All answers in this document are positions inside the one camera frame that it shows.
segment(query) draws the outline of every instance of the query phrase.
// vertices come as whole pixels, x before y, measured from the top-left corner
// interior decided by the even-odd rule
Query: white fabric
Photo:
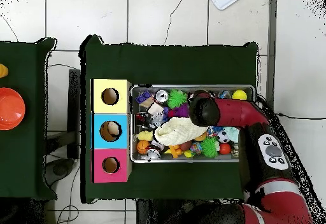
[[[158,127],[155,132],[156,140],[165,146],[183,144],[207,131],[208,127],[198,127],[189,117],[172,117],[168,122]]]

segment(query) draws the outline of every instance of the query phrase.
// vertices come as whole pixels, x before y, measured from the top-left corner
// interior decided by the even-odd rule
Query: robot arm
[[[189,117],[195,125],[241,129],[239,164],[245,203],[237,205],[236,214],[244,217],[236,224],[313,224],[288,158],[256,105],[217,99],[203,90],[196,92],[189,104]],[[232,205],[229,212],[235,214],[234,210]]]

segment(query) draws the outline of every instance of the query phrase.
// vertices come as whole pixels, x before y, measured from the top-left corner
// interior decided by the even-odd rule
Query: orange plate
[[[0,87],[0,130],[15,128],[24,118],[25,103],[14,89]]]

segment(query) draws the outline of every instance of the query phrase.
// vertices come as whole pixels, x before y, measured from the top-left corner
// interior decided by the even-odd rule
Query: table
[[[16,90],[24,99],[26,112],[21,124],[0,130],[0,197],[55,199],[43,181],[46,146],[45,64],[55,40],[37,43],[0,42],[0,63],[9,75],[0,87]]]
[[[90,180],[90,79],[132,84],[248,84],[256,87],[258,46],[104,45],[96,35],[80,47],[81,201],[92,199],[243,198],[238,163],[133,164],[126,183]]]

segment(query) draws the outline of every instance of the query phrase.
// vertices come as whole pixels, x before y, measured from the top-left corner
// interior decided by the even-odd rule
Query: blue box
[[[122,133],[116,141],[108,142],[101,137],[100,128],[104,122],[112,121],[121,126]],[[95,148],[128,148],[128,115],[94,115],[94,146]]]

